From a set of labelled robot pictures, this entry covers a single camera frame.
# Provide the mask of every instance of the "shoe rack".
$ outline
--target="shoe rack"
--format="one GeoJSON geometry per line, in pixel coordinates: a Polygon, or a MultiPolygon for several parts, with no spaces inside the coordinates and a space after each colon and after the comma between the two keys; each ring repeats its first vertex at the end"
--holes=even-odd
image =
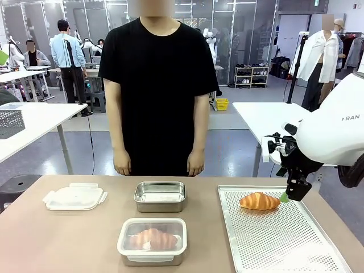
{"type": "Polygon", "coordinates": [[[235,88],[267,87],[269,67],[235,67],[235,88]]]}

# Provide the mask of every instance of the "croissant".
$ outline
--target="croissant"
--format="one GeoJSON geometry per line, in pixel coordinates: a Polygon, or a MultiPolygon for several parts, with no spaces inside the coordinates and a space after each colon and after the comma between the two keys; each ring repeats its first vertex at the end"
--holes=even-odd
{"type": "Polygon", "coordinates": [[[164,251],[174,249],[177,238],[158,229],[146,229],[130,237],[129,244],[133,250],[164,251]]]}
{"type": "Polygon", "coordinates": [[[280,201],[262,192],[254,192],[240,200],[240,206],[246,209],[267,210],[275,209],[280,201]]]}

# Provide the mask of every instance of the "shoe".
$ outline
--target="shoe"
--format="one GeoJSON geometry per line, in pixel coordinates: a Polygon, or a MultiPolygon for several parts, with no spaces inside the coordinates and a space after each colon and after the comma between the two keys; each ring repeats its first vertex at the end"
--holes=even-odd
{"type": "Polygon", "coordinates": [[[81,112],[81,117],[83,117],[83,118],[88,117],[90,115],[93,115],[93,112],[91,112],[89,110],[81,112]]]}

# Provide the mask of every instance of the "perforated tray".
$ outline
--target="perforated tray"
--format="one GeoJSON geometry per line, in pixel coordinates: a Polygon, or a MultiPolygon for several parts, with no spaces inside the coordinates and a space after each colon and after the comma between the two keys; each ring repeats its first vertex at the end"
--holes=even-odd
{"type": "Polygon", "coordinates": [[[302,202],[281,203],[268,211],[244,209],[239,204],[253,192],[279,198],[284,191],[283,187],[218,187],[236,272],[351,273],[302,202]]]}

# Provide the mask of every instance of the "black t-shirt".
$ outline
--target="black t-shirt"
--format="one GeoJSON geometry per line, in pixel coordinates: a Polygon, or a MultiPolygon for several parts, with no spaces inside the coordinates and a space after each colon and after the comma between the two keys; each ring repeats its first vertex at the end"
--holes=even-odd
{"type": "Polygon", "coordinates": [[[185,174],[195,97],[218,90],[202,34],[181,23],[173,34],[156,36],[134,20],[107,35],[98,75],[121,86],[132,174],[185,174]]]}
{"type": "Polygon", "coordinates": [[[31,67],[36,67],[38,66],[38,63],[36,61],[36,51],[34,51],[33,53],[28,51],[28,54],[29,54],[29,65],[31,67]]]}

